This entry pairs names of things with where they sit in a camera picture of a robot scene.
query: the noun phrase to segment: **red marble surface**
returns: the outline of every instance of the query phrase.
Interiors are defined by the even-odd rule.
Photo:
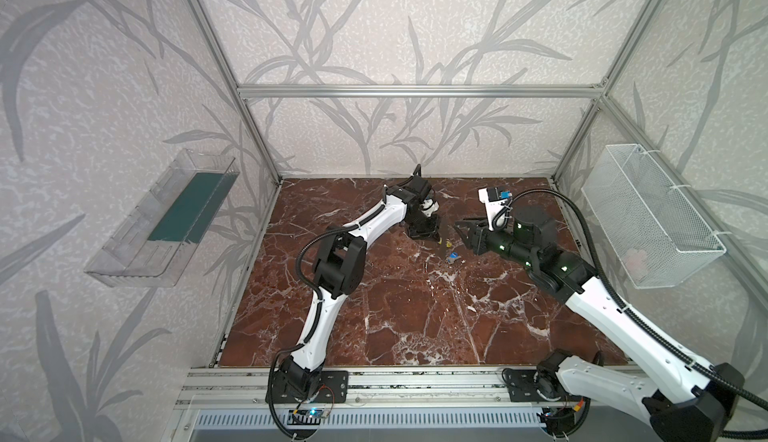
[[[478,189],[512,193],[548,187],[544,178],[435,178],[443,243],[413,241],[393,227],[369,247],[366,275],[344,303],[333,328],[326,366],[399,364],[536,364],[563,348],[607,364],[624,355],[589,322],[541,293],[523,269],[495,254],[474,256],[450,225],[485,214]],[[287,180],[222,354],[224,367],[268,366],[298,340],[312,293],[296,281],[299,250],[328,225],[373,206],[382,179]],[[554,198],[530,195],[559,220],[558,243],[576,251]],[[452,247],[446,248],[446,241]],[[448,264],[446,256],[461,256]],[[311,249],[304,261],[311,273]]]

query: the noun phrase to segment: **black mounting plate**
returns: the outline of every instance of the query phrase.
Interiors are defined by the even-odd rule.
[[[298,400],[291,397],[285,390],[280,389],[286,387],[283,372],[276,371],[274,377],[272,390],[267,392],[266,401],[269,402],[270,395],[274,395],[274,404],[295,405]],[[346,391],[349,381],[350,373],[346,370],[323,370],[320,372],[320,386],[325,385],[325,387],[320,389],[317,396],[307,403],[330,404],[333,402],[334,404],[341,404],[346,402]]]
[[[513,369],[506,378],[510,402],[552,402],[543,398],[536,390],[536,369]],[[558,388],[558,402],[568,395],[562,387]]]

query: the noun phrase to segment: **wallpaper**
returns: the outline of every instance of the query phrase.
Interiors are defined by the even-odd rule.
[[[204,0],[240,84],[594,84],[643,1]],[[548,175],[586,102],[250,100],[281,171],[312,176]]]
[[[534,176],[554,172],[588,102],[284,98],[251,110],[283,173],[404,175],[421,163],[434,176]]]
[[[2,3],[0,439],[158,440],[274,186],[182,0]],[[177,286],[84,274],[182,148],[241,173]]]
[[[643,315],[686,347],[719,364],[732,363],[745,376],[745,387],[768,391],[768,318],[749,298],[741,283],[717,259],[677,287],[638,290],[629,280],[616,252],[600,228],[581,187],[605,145],[630,143],[615,121],[601,113],[568,165],[558,187],[581,208],[606,274],[618,292]],[[740,405],[729,429],[763,428],[763,410]]]
[[[611,94],[768,272],[768,0],[669,0]]]

